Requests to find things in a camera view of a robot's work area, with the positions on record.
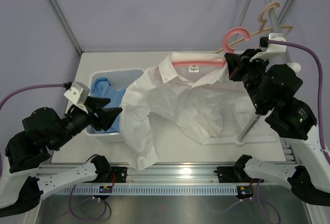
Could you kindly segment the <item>blue shirt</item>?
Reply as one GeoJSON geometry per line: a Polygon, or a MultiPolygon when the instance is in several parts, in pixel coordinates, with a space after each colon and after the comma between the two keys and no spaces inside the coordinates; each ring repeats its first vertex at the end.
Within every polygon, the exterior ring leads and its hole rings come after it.
{"type": "MultiPolygon", "coordinates": [[[[125,92],[126,92],[126,88],[117,90],[111,85],[110,81],[107,78],[97,78],[91,88],[92,96],[110,99],[110,103],[106,105],[105,108],[119,107],[125,92]]],[[[119,133],[120,132],[119,122],[120,122],[120,117],[117,116],[112,126],[107,131],[104,130],[97,131],[94,129],[94,132],[119,133]]]]}

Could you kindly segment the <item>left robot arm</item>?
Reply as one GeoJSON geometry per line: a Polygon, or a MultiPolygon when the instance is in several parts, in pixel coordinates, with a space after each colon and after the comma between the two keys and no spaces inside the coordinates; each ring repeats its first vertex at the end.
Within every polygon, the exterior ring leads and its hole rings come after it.
{"type": "Polygon", "coordinates": [[[22,121],[24,130],[12,137],[5,149],[1,176],[1,217],[22,214],[42,200],[72,184],[105,182],[111,167],[105,156],[96,155],[75,169],[49,177],[37,177],[50,151],[58,151],[91,126],[108,130],[122,112],[109,108],[109,98],[88,97],[83,109],[71,105],[63,118],[52,108],[39,108],[22,121]]]}

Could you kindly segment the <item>white shirt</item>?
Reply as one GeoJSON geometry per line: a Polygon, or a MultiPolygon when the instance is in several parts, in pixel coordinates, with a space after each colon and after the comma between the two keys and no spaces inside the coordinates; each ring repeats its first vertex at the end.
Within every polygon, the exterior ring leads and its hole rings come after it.
{"type": "Polygon", "coordinates": [[[133,153],[129,165],[143,170],[158,162],[150,114],[177,125],[200,145],[231,129],[241,130],[254,113],[241,82],[228,78],[223,54],[178,53],[147,68],[121,101],[120,134],[133,153]]]}

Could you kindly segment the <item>beige wooden hanger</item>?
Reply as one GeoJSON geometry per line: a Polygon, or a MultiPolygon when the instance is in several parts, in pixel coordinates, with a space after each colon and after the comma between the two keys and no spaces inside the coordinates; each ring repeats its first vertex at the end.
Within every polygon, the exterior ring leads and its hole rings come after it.
{"type": "Polygon", "coordinates": [[[265,28],[269,18],[266,18],[266,13],[269,11],[275,11],[281,7],[279,2],[270,2],[268,3],[262,11],[259,13],[257,20],[259,23],[259,28],[255,32],[249,32],[247,29],[243,27],[235,27],[231,29],[230,31],[227,32],[227,34],[223,37],[222,40],[222,47],[216,51],[216,54],[226,52],[226,53],[233,53],[234,52],[234,46],[242,43],[243,41],[248,41],[252,37],[264,34],[264,33],[271,33],[274,32],[274,28],[268,27],[265,28]],[[230,39],[235,36],[235,35],[242,35],[242,38],[240,39],[235,39],[232,42],[230,42],[230,39]]]}

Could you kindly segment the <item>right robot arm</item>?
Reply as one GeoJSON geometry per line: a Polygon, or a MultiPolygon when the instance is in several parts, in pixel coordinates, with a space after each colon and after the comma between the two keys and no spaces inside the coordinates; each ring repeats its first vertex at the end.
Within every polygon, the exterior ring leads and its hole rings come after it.
{"type": "Polygon", "coordinates": [[[266,116],[265,122],[286,139],[302,164],[279,165],[244,154],[233,166],[234,177],[270,181],[308,204],[329,206],[329,162],[319,135],[321,123],[306,103],[294,97],[303,81],[287,64],[267,67],[267,59],[256,57],[259,52],[226,53],[228,78],[243,83],[256,114],[266,116]]]}

